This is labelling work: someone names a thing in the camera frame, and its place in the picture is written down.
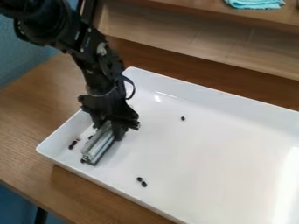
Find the wooden shelf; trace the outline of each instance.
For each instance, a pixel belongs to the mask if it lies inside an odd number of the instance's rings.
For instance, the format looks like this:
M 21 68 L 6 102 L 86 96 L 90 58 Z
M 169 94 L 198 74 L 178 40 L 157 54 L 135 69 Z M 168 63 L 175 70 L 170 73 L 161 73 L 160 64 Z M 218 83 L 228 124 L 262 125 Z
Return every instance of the wooden shelf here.
M 117 1 L 106 3 L 98 28 L 119 39 L 299 81 L 298 34 Z
M 299 33 L 299 9 L 296 8 L 296 0 L 285 0 L 286 4 L 279 10 L 237 10 L 225 4 L 224 0 L 115 1 Z

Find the wooden table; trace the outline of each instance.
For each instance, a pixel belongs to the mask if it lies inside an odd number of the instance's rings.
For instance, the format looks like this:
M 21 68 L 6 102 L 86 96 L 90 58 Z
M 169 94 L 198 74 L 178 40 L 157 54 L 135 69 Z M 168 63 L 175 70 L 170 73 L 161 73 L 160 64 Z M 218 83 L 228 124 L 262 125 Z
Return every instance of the wooden table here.
M 117 38 L 127 66 L 299 110 L 299 82 Z M 80 70 L 58 55 L 0 90 L 1 183 L 75 223 L 171 223 L 41 157 L 37 145 L 79 108 Z
M 247 25 L 298 33 L 296 0 L 285 0 L 279 10 L 237 10 L 224 0 L 115 0 L 129 4 L 175 11 L 201 17 L 220 18 Z

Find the metal rod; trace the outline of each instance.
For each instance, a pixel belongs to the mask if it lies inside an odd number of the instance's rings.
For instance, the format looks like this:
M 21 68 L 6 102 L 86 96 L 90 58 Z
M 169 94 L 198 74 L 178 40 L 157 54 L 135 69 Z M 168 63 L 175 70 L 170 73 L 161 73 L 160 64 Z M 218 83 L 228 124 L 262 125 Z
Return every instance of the metal rod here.
M 87 156 L 90 160 L 94 158 L 94 156 L 98 153 L 98 151 L 101 150 L 103 145 L 110 139 L 110 137 L 113 135 L 113 132 L 111 129 L 107 130 L 106 133 L 99 139 L 100 145 L 97 147 L 93 147 L 88 153 Z
M 97 143 L 98 139 L 105 133 L 105 131 L 111 128 L 111 123 L 110 122 L 105 122 L 99 130 L 94 134 L 94 136 L 89 140 L 89 142 L 83 147 L 81 150 L 81 153 L 83 155 L 86 155 L 92 147 Z
M 90 161 L 91 164 L 95 164 L 99 158 L 105 153 L 105 151 L 108 149 L 108 147 L 111 145 L 111 143 L 115 140 L 113 136 L 111 136 L 103 145 L 103 147 L 99 150 L 98 154 L 94 156 L 94 158 Z

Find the metal bar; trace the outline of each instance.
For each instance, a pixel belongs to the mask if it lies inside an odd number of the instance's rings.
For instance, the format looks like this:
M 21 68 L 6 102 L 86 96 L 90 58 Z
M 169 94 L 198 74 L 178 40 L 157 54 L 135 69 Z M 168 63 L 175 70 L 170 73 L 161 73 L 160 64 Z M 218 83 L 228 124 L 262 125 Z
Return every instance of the metal bar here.
M 81 20 L 87 25 L 93 24 L 96 4 L 97 0 L 85 0 Z
M 108 149 L 108 147 L 111 145 L 111 143 L 114 141 L 114 137 L 111 136 L 103 145 L 103 147 L 98 151 L 98 154 L 95 155 L 93 160 L 90 161 L 92 165 L 95 165 L 99 158 L 105 153 L 105 151 Z
M 110 122 L 105 122 L 99 130 L 94 134 L 94 136 L 89 140 L 89 142 L 82 149 L 82 154 L 86 155 L 92 147 L 97 143 L 98 139 L 106 132 L 107 129 L 111 128 Z
M 100 145 L 97 147 L 93 147 L 93 149 L 91 149 L 88 153 L 87 153 L 87 157 L 90 160 L 93 160 L 94 156 L 98 153 L 98 151 L 101 150 L 101 148 L 103 147 L 103 145 L 109 140 L 109 138 L 113 135 L 112 130 L 111 129 L 107 129 L 107 131 L 105 132 L 105 134 L 99 139 L 99 143 Z
M 83 0 L 78 0 L 76 11 L 79 13 L 81 12 L 82 4 L 83 4 Z
M 48 212 L 45 211 L 43 208 L 38 207 L 38 211 L 35 216 L 34 224 L 45 224 L 47 216 L 48 216 Z

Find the small black object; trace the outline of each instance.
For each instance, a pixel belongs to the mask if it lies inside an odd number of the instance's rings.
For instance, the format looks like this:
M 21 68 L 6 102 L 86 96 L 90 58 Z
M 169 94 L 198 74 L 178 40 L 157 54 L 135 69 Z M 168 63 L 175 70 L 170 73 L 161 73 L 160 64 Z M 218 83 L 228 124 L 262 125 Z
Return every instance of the small black object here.
M 47 220 L 48 212 L 43 208 L 38 207 L 38 211 L 35 215 L 34 224 L 45 224 Z
M 147 187 L 148 186 L 148 184 L 147 183 L 145 183 L 144 181 L 142 182 L 142 186 L 143 187 Z

